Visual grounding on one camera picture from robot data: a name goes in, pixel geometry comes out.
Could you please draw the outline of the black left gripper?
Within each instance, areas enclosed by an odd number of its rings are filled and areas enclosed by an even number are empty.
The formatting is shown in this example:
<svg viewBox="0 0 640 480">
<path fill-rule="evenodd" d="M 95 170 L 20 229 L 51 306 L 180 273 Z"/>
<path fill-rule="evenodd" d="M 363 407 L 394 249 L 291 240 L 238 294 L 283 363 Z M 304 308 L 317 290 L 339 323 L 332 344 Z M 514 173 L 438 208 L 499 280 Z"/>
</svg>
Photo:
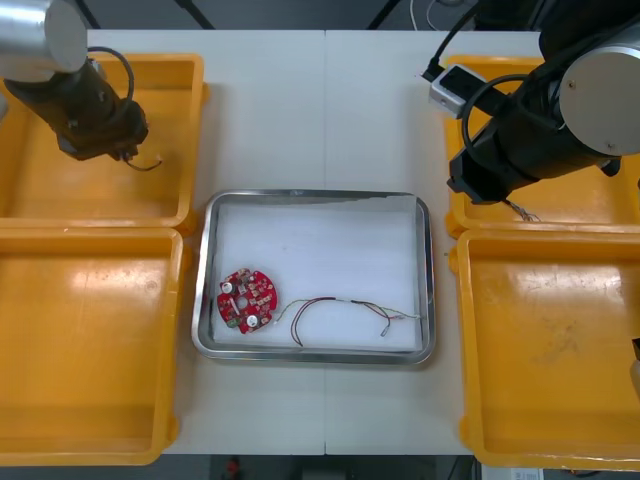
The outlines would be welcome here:
<svg viewBox="0 0 640 480">
<path fill-rule="evenodd" d="M 54 105 L 66 120 L 66 126 L 56 130 L 58 147 L 79 161 L 108 155 L 131 162 L 149 133 L 145 114 L 135 101 L 114 102 L 110 112 L 97 102 L 58 99 Z"/>
</svg>

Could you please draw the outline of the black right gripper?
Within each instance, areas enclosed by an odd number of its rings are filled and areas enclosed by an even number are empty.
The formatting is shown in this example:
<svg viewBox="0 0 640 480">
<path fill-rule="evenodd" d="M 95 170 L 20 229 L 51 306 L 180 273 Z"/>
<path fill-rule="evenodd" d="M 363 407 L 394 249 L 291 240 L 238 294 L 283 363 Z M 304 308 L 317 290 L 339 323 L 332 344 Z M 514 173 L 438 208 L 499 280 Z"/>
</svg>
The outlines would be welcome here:
<svg viewBox="0 0 640 480">
<path fill-rule="evenodd" d="M 491 162 L 489 167 L 474 160 L 466 149 L 449 161 L 449 189 L 464 194 L 473 204 L 501 203 L 521 185 L 521 176 L 510 166 Z"/>
</svg>

